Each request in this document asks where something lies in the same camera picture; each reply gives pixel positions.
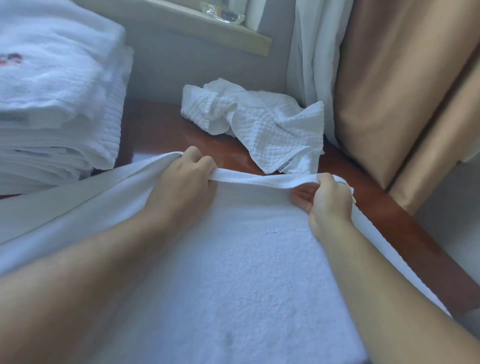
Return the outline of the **person's left forearm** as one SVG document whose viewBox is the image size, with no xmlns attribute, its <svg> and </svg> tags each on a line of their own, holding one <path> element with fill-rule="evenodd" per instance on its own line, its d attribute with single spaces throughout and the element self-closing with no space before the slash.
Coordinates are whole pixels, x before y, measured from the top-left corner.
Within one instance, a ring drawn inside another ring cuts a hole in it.
<svg viewBox="0 0 480 364">
<path fill-rule="evenodd" d="M 0 364 L 68 361 L 111 300 L 195 220 L 144 210 L 0 278 Z"/>
</svg>

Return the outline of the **white sheer curtain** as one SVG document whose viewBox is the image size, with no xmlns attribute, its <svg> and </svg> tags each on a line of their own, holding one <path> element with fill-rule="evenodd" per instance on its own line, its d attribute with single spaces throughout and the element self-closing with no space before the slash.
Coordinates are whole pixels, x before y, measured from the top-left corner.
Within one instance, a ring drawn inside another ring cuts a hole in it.
<svg viewBox="0 0 480 364">
<path fill-rule="evenodd" d="M 286 72 L 287 93 L 304 105 L 322 101 L 324 134 L 335 147 L 333 91 L 340 45 L 355 0 L 295 0 L 295 20 Z"/>
</svg>

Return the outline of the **person's right forearm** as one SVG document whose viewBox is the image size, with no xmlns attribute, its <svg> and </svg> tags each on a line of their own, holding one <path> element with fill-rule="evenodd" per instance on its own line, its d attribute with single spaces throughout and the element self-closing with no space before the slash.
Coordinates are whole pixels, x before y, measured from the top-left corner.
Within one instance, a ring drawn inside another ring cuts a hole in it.
<svg viewBox="0 0 480 364">
<path fill-rule="evenodd" d="M 480 364 L 480 341 L 409 282 L 351 221 L 310 216 L 372 364 Z"/>
</svg>

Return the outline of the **clear glass ashtray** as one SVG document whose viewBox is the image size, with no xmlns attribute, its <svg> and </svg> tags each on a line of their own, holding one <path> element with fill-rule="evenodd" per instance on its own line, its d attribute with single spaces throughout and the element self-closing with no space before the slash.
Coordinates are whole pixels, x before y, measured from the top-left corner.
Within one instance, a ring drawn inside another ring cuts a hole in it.
<svg viewBox="0 0 480 364">
<path fill-rule="evenodd" d="M 200 1 L 203 13 L 227 24 L 240 25 L 245 20 L 248 0 Z"/>
</svg>

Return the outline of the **stack of folded white towels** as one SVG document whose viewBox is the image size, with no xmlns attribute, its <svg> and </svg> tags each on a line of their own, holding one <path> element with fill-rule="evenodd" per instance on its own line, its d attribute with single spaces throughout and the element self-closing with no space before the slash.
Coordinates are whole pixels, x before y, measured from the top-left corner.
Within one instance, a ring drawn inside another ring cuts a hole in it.
<svg viewBox="0 0 480 364">
<path fill-rule="evenodd" d="M 133 57 L 71 0 L 0 0 L 0 196 L 114 168 Z"/>
</svg>

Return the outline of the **tan satin curtain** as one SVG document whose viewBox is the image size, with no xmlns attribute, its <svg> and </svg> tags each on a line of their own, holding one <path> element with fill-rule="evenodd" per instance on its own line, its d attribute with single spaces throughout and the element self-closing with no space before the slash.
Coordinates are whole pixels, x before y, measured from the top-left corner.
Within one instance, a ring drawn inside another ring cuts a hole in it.
<svg viewBox="0 0 480 364">
<path fill-rule="evenodd" d="M 355 0 L 334 113 L 340 145 L 414 214 L 480 157 L 480 0 Z"/>
</svg>

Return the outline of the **crumpled white waffle towel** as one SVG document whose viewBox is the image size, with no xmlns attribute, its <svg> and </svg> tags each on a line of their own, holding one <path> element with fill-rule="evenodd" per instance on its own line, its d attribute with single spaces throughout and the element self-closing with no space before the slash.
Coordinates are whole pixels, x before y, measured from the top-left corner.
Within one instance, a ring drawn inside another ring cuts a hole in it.
<svg viewBox="0 0 480 364">
<path fill-rule="evenodd" d="M 249 91 L 219 78 L 185 85 L 181 115 L 210 135 L 237 138 L 264 174 L 315 174 L 323 154 L 323 102 L 302 108 L 286 94 Z"/>
</svg>

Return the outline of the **large white terry towel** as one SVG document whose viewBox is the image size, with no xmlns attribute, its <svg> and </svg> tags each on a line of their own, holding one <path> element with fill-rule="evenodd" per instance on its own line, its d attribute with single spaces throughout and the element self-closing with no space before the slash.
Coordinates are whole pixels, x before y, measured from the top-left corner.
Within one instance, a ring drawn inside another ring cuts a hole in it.
<svg viewBox="0 0 480 364">
<path fill-rule="evenodd" d="M 0 200 L 0 277 L 128 219 L 180 152 Z M 367 364 L 307 215 L 315 174 L 218 168 L 207 214 L 121 293 L 72 364 Z"/>
</svg>

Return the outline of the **person's right hand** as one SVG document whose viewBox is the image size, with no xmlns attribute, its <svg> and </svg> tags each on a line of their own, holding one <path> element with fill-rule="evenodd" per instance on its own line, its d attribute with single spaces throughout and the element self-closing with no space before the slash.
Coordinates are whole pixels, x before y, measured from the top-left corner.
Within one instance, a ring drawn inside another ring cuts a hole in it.
<svg viewBox="0 0 480 364">
<path fill-rule="evenodd" d="M 319 184 L 306 183 L 290 193 L 291 202 L 309 216 L 309 226 L 314 237 L 324 243 L 337 234 L 339 228 L 352 225 L 353 195 L 344 182 L 339 191 L 320 191 Z"/>
</svg>

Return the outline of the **person's left hand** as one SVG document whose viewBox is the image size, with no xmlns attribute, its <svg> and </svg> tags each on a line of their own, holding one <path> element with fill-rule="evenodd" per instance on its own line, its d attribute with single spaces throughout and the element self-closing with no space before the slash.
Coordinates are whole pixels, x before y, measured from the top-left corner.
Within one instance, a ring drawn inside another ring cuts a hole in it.
<svg viewBox="0 0 480 364">
<path fill-rule="evenodd" d="M 164 218 L 177 227 L 185 227 L 200 219 L 212 205 L 217 182 L 215 188 L 184 188 L 176 180 L 178 159 L 162 172 L 143 210 L 152 216 Z"/>
</svg>

